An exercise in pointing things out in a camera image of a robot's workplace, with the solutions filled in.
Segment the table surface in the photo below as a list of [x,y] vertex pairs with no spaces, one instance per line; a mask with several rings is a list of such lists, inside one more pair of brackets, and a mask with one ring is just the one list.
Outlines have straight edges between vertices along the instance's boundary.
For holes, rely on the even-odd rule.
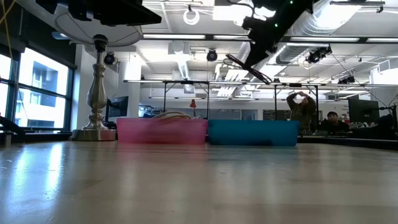
[[396,223],[398,153],[49,142],[0,148],[0,223]]

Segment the computer monitor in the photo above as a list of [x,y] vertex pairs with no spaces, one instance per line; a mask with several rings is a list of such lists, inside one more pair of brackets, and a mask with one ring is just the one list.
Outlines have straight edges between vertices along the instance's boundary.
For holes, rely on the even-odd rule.
[[378,101],[349,99],[348,109],[351,122],[372,123],[380,118]]
[[108,111],[108,117],[120,117],[127,116],[127,106],[129,104],[129,97],[122,96],[108,100],[106,105]]

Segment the pink plastic bin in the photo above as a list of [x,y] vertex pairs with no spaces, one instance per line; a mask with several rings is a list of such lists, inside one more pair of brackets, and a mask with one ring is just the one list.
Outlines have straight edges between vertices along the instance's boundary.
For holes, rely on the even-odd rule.
[[204,144],[207,120],[118,118],[118,138],[132,144]]

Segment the metal lamp stand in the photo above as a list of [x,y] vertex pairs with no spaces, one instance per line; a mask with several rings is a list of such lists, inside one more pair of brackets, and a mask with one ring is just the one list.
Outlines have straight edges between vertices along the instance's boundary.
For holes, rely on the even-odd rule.
[[108,39],[100,34],[93,37],[97,51],[97,62],[93,65],[94,79],[87,94],[87,105],[91,107],[91,114],[88,115],[90,122],[81,129],[73,130],[72,140],[74,141],[114,141],[116,130],[104,126],[102,109],[106,106],[106,94],[104,87],[103,53],[106,50]]

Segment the man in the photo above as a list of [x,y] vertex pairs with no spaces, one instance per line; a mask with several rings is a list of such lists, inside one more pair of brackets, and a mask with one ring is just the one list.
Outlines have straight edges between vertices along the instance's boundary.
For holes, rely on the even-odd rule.
[[338,132],[349,132],[348,124],[337,120],[338,115],[336,112],[329,112],[328,119],[324,120],[322,124],[322,129],[328,131],[328,133],[338,133]]
[[[296,103],[294,101],[294,98],[297,95],[304,97],[301,103]],[[293,93],[289,95],[286,98],[286,101],[290,109],[292,110],[292,115],[290,119],[294,121],[299,121],[302,131],[309,131],[311,119],[316,109],[315,101],[313,100],[313,98],[300,91],[298,93]]]

